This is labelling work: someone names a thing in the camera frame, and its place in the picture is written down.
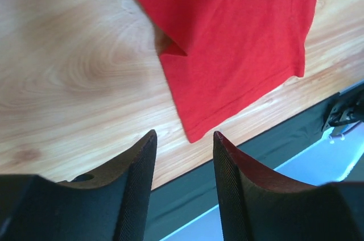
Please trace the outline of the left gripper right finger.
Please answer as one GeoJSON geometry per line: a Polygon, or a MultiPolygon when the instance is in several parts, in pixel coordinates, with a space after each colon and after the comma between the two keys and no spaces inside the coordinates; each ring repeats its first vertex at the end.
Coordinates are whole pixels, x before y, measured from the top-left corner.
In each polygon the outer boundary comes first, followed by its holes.
{"type": "Polygon", "coordinates": [[[363,183],[309,185],[213,135],[213,165],[225,240],[362,240],[363,183]]]}

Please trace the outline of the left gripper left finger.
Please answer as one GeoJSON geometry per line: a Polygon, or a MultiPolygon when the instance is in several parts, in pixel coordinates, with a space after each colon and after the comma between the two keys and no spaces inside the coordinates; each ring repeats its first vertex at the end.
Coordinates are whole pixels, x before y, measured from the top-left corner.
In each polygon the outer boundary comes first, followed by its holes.
{"type": "Polygon", "coordinates": [[[2,240],[142,240],[157,134],[72,181],[1,176],[2,240]]]}

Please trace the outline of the bright red t shirt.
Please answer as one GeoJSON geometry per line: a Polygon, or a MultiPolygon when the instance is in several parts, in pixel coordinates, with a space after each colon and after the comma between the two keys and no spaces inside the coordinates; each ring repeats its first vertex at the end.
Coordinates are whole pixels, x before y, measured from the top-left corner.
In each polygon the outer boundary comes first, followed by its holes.
{"type": "Polygon", "coordinates": [[[159,59],[189,142],[292,76],[317,0],[138,0],[171,39],[159,59]]]}

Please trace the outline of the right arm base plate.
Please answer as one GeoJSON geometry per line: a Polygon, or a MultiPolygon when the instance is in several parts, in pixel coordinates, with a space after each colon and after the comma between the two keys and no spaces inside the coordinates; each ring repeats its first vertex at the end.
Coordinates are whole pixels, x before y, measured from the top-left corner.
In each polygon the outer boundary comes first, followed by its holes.
{"type": "Polygon", "coordinates": [[[331,127],[336,128],[356,122],[363,122],[363,88],[360,87],[336,97],[328,106],[321,130],[326,131],[331,127]]]}

